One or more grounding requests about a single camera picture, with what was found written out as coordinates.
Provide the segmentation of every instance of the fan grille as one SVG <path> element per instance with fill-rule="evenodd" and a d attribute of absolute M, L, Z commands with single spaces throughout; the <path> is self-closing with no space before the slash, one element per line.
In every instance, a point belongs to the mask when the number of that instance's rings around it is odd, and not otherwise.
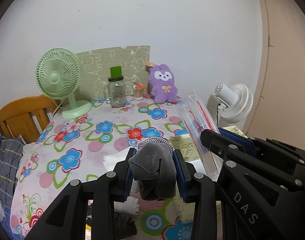
<path fill-rule="evenodd" d="M 230 89 L 238 94 L 238 100 L 223 111 L 222 118 L 228 123 L 237 123 L 249 114 L 254 101 L 253 95 L 244 84 L 233 85 Z"/>
<path fill-rule="evenodd" d="M 52 49 L 39 60 L 36 68 L 37 85 L 47 97 L 61 99 L 73 93 L 80 77 L 79 60 L 67 49 Z"/>
<path fill-rule="evenodd" d="M 223 87 L 223 84 L 222 83 L 218 83 L 216 85 L 216 87 L 214 88 L 214 95 L 217 96 L 219 95 L 219 93 L 221 92 L 222 90 L 222 87 Z"/>

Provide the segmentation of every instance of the yellow bow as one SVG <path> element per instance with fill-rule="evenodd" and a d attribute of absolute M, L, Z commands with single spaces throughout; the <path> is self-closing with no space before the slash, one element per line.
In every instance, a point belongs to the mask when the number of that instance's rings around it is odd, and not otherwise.
<path fill-rule="evenodd" d="M 169 88 L 171 88 L 171 86 L 162 86 L 161 88 L 164 89 L 165 92 L 170 92 Z"/>

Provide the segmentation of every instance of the fan base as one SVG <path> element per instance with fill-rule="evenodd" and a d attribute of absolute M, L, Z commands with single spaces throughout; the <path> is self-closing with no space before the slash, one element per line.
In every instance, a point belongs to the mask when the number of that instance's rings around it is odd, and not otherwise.
<path fill-rule="evenodd" d="M 65 109 L 62 110 L 62 118 L 64 119 L 74 119 L 84 115 L 89 112 L 92 108 L 92 104 L 86 100 L 80 100 L 76 102 L 77 107 L 74 109 L 70 108 L 68 105 Z"/>

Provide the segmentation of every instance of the green lid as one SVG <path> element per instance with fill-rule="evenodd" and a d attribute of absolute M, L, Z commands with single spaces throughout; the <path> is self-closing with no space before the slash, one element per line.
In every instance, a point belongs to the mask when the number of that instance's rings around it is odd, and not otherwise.
<path fill-rule="evenodd" d="M 121 74 L 121 66 L 111 67 L 110 74 L 112 78 L 119 78 L 122 76 Z"/>

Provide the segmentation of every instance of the white electric fan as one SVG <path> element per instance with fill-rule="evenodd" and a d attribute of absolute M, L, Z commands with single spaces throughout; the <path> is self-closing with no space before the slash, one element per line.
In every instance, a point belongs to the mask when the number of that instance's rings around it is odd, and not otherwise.
<path fill-rule="evenodd" d="M 247 117 L 254 102 L 254 96 L 244 84 L 236 84 L 228 88 L 226 84 L 218 83 L 214 95 L 222 101 L 217 107 L 217 118 L 222 117 L 231 124 Z"/>
<path fill-rule="evenodd" d="M 38 62 L 36 81 L 41 92 L 52 99 L 68 97 L 69 105 L 62 110 L 64 119 L 87 113 L 92 105 L 86 100 L 76 101 L 74 92 L 80 78 L 80 63 L 67 49 L 51 49 Z"/>

